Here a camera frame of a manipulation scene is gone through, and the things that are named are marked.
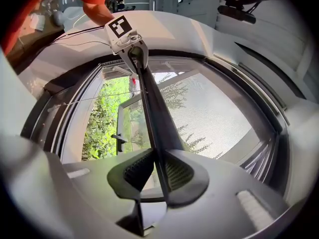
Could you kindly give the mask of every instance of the window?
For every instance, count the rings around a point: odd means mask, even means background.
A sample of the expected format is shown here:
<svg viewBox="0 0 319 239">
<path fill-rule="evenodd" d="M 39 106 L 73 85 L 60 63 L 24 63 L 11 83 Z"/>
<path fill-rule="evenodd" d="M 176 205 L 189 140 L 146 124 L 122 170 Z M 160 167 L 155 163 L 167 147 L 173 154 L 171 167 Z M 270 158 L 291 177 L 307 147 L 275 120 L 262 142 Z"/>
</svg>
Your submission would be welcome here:
<svg viewBox="0 0 319 239">
<path fill-rule="evenodd" d="M 117 65 L 127 70 L 124 63 Z M 113 65 L 104 67 L 101 87 L 95 87 L 97 98 L 87 111 L 82 160 L 151 146 L 139 81 L 122 72 L 115 74 L 112 68 Z M 185 150 L 223 159 L 252 173 L 259 167 L 255 164 L 273 149 L 275 133 L 263 113 L 219 71 L 202 62 L 177 57 L 150 57 L 149 68 Z M 112 135 L 125 140 L 121 149 L 117 149 L 118 140 Z M 157 173 L 153 174 L 145 189 L 159 185 Z"/>
</svg>

